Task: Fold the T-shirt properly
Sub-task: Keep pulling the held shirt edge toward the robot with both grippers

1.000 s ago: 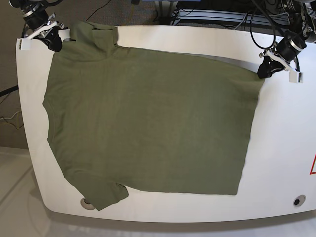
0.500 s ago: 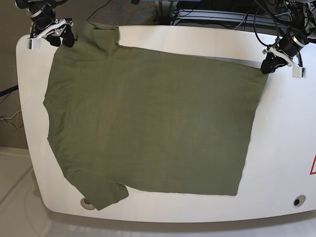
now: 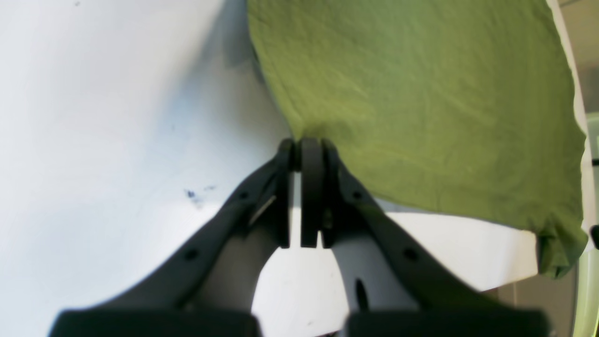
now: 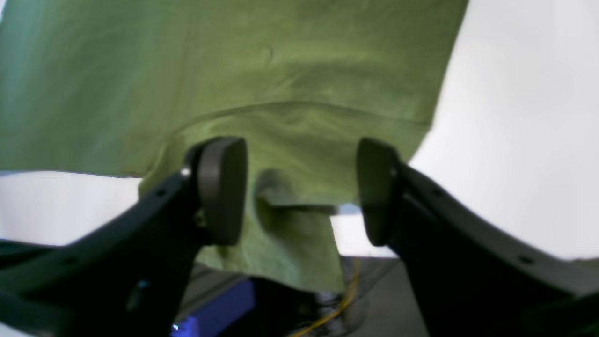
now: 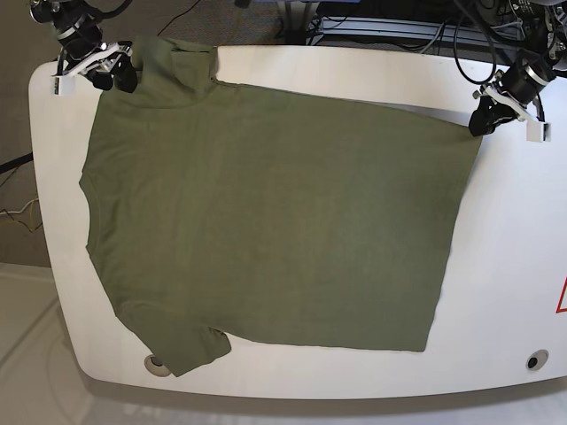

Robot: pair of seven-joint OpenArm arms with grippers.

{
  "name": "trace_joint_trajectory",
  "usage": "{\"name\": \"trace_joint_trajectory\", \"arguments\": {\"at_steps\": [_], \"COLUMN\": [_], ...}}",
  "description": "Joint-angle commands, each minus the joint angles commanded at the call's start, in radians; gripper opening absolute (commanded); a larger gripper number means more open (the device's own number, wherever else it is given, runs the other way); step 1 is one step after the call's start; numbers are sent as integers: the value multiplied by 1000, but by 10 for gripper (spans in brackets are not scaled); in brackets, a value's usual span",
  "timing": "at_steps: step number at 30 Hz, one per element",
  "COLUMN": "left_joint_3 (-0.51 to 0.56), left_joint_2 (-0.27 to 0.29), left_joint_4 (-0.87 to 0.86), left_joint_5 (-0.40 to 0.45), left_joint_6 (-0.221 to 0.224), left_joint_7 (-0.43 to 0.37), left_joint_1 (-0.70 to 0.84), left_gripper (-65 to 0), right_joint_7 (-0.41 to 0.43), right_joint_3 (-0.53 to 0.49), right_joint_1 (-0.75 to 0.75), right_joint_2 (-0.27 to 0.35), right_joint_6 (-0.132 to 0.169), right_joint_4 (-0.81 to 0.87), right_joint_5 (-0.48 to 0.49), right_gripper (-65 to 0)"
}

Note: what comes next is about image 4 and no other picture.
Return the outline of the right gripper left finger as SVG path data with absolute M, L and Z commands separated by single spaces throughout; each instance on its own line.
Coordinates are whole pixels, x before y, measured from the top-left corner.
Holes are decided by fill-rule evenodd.
M 1 269 L 1 322 L 35 337 L 167 337 L 201 248 L 235 245 L 248 144 L 216 137 L 101 228 Z

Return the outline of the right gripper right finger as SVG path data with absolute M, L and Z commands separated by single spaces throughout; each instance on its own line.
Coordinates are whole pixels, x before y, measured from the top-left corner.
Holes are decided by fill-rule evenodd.
M 357 149 L 366 235 L 403 262 L 431 337 L 596 337 L 598 269 L 486 222 L 383 141 Z

